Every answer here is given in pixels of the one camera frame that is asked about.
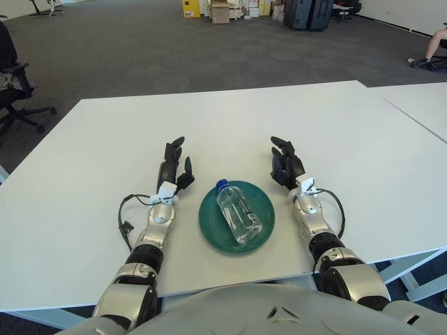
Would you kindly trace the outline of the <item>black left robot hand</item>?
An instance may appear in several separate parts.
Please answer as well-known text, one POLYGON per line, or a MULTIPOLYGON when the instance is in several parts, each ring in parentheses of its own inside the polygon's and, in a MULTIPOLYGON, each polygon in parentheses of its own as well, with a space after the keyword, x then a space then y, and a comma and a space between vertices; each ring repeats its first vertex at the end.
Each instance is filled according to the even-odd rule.
POLYGON ((177 168, 179 159, 182 155, 182 144, 184 136, 177 138, 172 143, 167 143, 164 153, 164 161, 160 164, 159 175, 156 190, 159 191, 163 182, 167 181, 177 186, 176 193, 180 190, 188 188, 194 181, 195 177, 192 171, 191 159, 186 157, 184 162, 184 173, 177 177, 177 168))

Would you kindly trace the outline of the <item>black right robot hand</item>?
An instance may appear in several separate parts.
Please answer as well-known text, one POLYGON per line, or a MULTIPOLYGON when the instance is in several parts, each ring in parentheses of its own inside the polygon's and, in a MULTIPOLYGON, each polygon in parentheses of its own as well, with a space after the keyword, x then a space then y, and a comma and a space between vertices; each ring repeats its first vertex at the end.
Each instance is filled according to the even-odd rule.
POLYGON ((296 178, 305 173, 302 161, 295 155, 295 148, 290 141, 279 137, 270 138, 272 147, 271 177, 288 190, 297 187, 296 178))

